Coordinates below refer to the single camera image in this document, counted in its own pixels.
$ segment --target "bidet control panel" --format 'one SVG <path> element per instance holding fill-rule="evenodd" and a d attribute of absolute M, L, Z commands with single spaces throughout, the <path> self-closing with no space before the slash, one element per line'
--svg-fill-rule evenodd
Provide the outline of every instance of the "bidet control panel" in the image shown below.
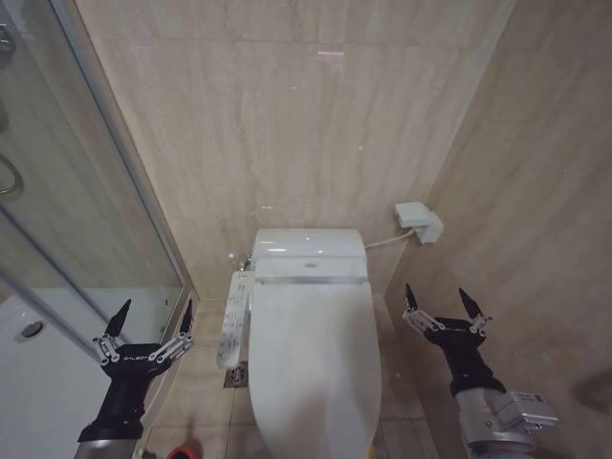
<path fill-rule="evenodd" d="M 239 271 L 231 276 L 226 315 L 223 319 L 221 341 L 217 351 L 219 368 L 235 368 L 240 361 L 244 323 L 254 279 L 253 271 Z"/>

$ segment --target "white toilet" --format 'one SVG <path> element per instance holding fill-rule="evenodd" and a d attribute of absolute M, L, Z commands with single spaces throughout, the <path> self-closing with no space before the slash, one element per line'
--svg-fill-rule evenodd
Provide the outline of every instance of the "white toilet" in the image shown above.
<path fill-rule="evenodd" d="M 276 459 L 363 459 L 381 405 L 365 249 L 353 229 L 261 229 L 249 386 Z"/>

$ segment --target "wall outlet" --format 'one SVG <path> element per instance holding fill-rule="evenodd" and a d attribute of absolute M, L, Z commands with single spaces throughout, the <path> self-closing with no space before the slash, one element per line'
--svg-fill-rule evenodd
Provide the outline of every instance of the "wall outlet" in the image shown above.
<path fill-rule="evenodd" d="M 396 204 L 395 213 L 402 228 L 414 228 L 421 244 L 436 242 L 444 229 L 440 218 L 423 203 Z"/>

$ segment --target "gray robot arm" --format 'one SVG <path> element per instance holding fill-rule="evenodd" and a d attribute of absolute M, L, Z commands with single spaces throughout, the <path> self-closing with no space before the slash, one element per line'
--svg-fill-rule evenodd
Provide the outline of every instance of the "gray robot arm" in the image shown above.
<path fill-rule="evenodd" d="M 459 405 L 459 424 L 468 453 L 478 459 L 528 458 L 536 449 L 534 433 L 558 418 L 541 395 L 507 392 L 493 376 L 478 347 L 487 337 L 491 317 L 459 289 L 470 320 L 432 317 L 419 309 L 406 284 L 403 319 L 444 352 L 452 375 L 450 393 Z"/>

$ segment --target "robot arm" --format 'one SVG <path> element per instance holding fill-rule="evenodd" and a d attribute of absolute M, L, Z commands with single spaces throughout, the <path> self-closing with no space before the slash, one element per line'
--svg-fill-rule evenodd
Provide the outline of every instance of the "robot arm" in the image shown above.
<path fill-rule="evenodd" d="M 130 459 L 142 436 L 144 398 L 156 376 L 163 374 L 191 347 L 192 302 L 189 301 L 179 335 L 159 343 L 117 346 L 131 300 L 108 323 L 101 338 L 94 338 L 100 366 L 111 379 L 95 421 L 78 437 L 76 459 Z"/>
<path fill-rule="evenodd" d="M 558 418 L 542 396 L 507 392 L 478 352 L 491 317 L 459 289 L 470 320 L 432 317 L 419 309 L 406 284 L 403 319 L 444 352 L 452 375 L 450 393 L 459 404 L 459 423 L 470 457 L 529 457 L 536 449 L 533 433 L 554 426 Z"/>

